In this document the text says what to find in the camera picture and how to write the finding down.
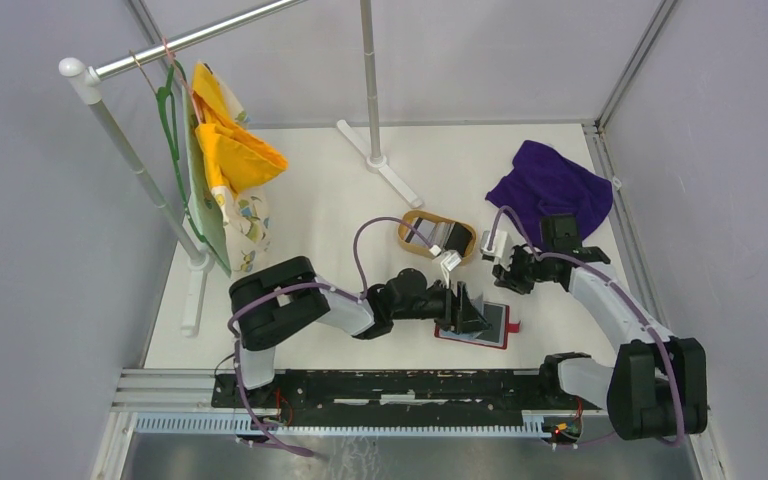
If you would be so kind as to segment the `metal clothes rack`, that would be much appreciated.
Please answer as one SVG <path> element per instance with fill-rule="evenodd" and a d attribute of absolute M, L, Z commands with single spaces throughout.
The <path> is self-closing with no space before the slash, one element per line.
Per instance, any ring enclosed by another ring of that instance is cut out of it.
<path fill-rule="evenodd" d="M 189 257 L 190 284 L 181 324 L 186 337 L 199 333 L 207 277 L 215 265 L 230 276 L 264 266 L 270 233 L 259 196 L 263 185 L 284 172 L 288 162 L 247 130 L 245 110 L 221 78 L 203 62 L 186 74 L 175 54 L 292 5 L 273 1 L 99 68 L 76 58 L 59 63 L 60 74 L 91 109 Z M 176 178 L 182 219 L 173 213 L 98 88 L 109 77 L 161 58 L 169 62 L 167 78 L 152 89 L 161 127 L 173 168 L 178 170 L 182 159 L 189 163 L 189 176 Z"/>

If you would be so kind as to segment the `silver credit card in tray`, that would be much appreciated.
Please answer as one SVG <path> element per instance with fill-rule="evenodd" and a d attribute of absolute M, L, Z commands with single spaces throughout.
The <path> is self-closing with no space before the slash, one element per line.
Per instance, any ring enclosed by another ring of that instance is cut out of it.
<path fill-rule="evenodd" d="M 444 246 L 453 228 L 453 223 L 420 218 L 420 222 L 416 225 L 416 228 L 422 235 L 430 240 L 432 244 Z"/>

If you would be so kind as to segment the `oval wooden tray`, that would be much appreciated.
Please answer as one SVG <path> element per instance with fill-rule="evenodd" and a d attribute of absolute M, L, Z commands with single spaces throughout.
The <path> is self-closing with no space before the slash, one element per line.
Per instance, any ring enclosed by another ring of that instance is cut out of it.
<path fill-rule="evenodd" d="M 462 262 L 469 263 L 471 261 L 477 244 L 478 235 L 476 230 L 465 222 L 453 220 L 424 210 L 410 210 L 402 216 L 402 220 L 406 223 L 406 226 L 399 226 L 397 235 L 398 243 L 404 250 L 427 258 L 432 258 L 431 246 L 436 246 L 442 251 L 446 251 L 445 245 L 438 246 L 432 244 L 430 240 L 417 230 L 416 225 L 420 222 L 420 218 L 430 219 L 432 221 L 448 221 L 452 222 L 453 225 L 455 223 L 460 223 L 467 226 L 473 232 L 474 240 L 470 245 L 469 256 L 463 258 Z"/>

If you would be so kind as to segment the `purple cloth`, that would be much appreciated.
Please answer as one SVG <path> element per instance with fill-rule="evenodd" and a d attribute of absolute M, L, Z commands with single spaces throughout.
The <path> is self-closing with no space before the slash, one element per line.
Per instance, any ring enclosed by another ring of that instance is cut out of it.
<path fill-rule="evenodd" d="M 512 170 L 485 196 L 496 207 L 511 207 L 532 242 L 542 247 L 542 218 L 572 214 L 583 238 L 607 218 L 613 206 L 610 181 L 565 158 L 554 148 L 526 140 Z"/>

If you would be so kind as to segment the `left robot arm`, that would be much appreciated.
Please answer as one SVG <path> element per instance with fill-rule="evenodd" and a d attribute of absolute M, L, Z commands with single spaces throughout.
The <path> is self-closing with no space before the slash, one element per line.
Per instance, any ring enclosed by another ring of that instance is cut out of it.
<path fill-rule="evenodd" d="M 429 281 L 413 268 L 353 294 L 318 275 L 309 258 L 297 256 L 235 281 L 228 294 L 235 392 L 255 408 L 273 397 L 276 347 L 311 324 L 360 340 L 390 333 L 397 320 L 431 320 L 437 329 L 459 335 L 492 326 L 464 282 Z"/>

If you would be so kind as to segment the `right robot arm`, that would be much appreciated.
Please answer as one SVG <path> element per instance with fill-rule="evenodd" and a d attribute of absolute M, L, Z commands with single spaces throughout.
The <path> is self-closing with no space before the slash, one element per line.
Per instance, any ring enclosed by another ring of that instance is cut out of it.
<path fill-rule="evenodd" d="M 556 283 L 582 305 L 615 350 L 613 366 L 585 353 L 553 354 L 541 366 L 540 400 L 562 408 L 575 397 L 607 412 L 623 440 L 676 445 L 708 427 L 706 352 L 645 310 L 618 279 L 605 252 L 586 246 L 572 214 L 540 221 L 541 243 L 513 245 L 497 224 L 480 240 L 496 286 L 520 295 Z"/>

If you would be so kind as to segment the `green clothes hanger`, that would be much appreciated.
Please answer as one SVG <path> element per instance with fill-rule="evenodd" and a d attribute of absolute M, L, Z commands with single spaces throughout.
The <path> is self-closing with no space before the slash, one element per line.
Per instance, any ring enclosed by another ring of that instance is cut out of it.
<path fill-rule="evenodd" d="M 195 234 L 196 238 L 202 242 L 207 243 L 204 235 L 196 226 L 192 213 L 189 208 L 189 198 L 187 190 L 185 189 L 182 170 L 181 170 L 181 152 L 179 145 L 178 135 L 178 115 L 176 113 L 176 98 L 174 91 L 176 90 L 176 75 L 181 72 L 181 64 L 177 60 L 173 60 L 171 65 L 167 68 L 167 76 L 165 84 L 158 87 L 155 92 L 155 100 L 157 104 L 157 110 L 159 119 L 161 122 L 161 128 L 166 139 L 170 158 L 173 165 L 173 170 L 176 177 L 178 191 L 181 197 L 182 206 L 184 210 L 184 216 L 188 220 L 190 227 Z"/>

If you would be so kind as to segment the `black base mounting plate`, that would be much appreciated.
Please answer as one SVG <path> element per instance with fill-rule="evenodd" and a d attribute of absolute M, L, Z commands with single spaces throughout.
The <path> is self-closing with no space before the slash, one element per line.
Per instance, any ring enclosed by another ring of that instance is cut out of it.
<path fill-rule="evenodd" d="M 214 380 L 211 405 L 274 411 L 292 427 L 519 426 L 527 412 L 596 406 L 552 390 L 536 370 L 285 370 L 239 394 L 234 374 Z"/>

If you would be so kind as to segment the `red card holder wallet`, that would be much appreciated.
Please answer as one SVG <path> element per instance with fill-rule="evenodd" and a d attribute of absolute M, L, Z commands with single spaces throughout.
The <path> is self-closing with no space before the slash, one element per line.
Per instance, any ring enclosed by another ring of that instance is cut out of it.
<path fill-rule="evenodd" d="M 506 350 L 509 337 L 519 333 L 521 321 L 512 315 L 509 305 L 501 303 L 485 303 L 483 315 L 490 325 L 490 328 L 487 330 L 458 334 L 442 331 L 439 327 L 436 327 L 434 336 L 441 340 Z"/>

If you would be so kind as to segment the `black credit card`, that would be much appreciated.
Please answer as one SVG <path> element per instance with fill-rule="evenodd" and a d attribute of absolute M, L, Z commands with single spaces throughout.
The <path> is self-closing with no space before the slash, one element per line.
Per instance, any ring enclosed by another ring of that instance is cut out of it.
<path fill-rule="evenodd" d="M 447 237 L 445 249 L 456 251 L 462 258 L 466 258 L 473 240 L 474 234 L 467 226 L 455 223 Z"/>

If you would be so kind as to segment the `yellow dinosaur print garment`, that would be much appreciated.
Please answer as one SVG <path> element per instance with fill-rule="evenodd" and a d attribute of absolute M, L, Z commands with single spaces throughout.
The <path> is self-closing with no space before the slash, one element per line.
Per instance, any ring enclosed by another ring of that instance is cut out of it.
<path fill-rule="evenodd" d="M 248 129 L 248 115 L 207 63 L 195 64 L 186 101 L 189 208 L 204 243 L 229 276 L 268 263 L 270 207 L 264 186 L 286 158 Z"/>

